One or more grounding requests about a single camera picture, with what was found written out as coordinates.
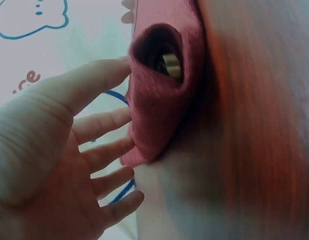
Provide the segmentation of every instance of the hand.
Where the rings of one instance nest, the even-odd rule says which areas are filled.
[[[131,138],[78,149],[128,123],[129,109],[74,121],[129,73],[124,60],[94,61],[41,80],[0,107],[0,240],[95,240],[142,203],[136,190],[115,204],[98,205],[134,177],[130,167],[90,178],[132,149]]]

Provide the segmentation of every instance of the white surface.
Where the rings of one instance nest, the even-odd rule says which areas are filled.
[[[29,71],[35,72],[33,79],[40,75],[42,81],[93,60],[127,55],[132,31],[130,24],[120,21],[125,12],[120,0],[5,0],[0,6],[0,105],[19,87],[32,84],[26,80]],[[126,80],[115,91],[124,95],[127,89]],[[125,107],[123,102],[102,94],[79,117],[121,107]],[[114,141],[126,131],[124,126],[81,149]],[[119,167],[116,161],[92,177]],[[120,190],[100,201],[100,205],[109,203]],[[136,240],[136,216],[106,230],[101,239]]]

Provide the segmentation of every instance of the gold metal part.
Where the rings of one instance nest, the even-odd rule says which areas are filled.
[[[170,77],[180,80],[182,77],[181,66],[178,58],[174,54],[164,54],[162,56],[165,69]]]

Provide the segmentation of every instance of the hole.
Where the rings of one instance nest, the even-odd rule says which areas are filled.
[[[175,55],[180,67],[180,77],[176,79],[183,82],[182,40],[180,33],[168,24],[156,24],[145,30],[144,36],[139,38],[133,48],[133,54],[142,64],[172,77],[167,71],[164,55]]]

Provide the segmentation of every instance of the red fabric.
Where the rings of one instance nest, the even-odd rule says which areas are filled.
[[[136,167],[152,162],[164,149],[187,111],[204,72],[205,37],[194,0],[138,0],[131,76],[126,99],[135,147],[121,159]],[[152,57],[169,49],[181,62],[183,83],[152,69]]]

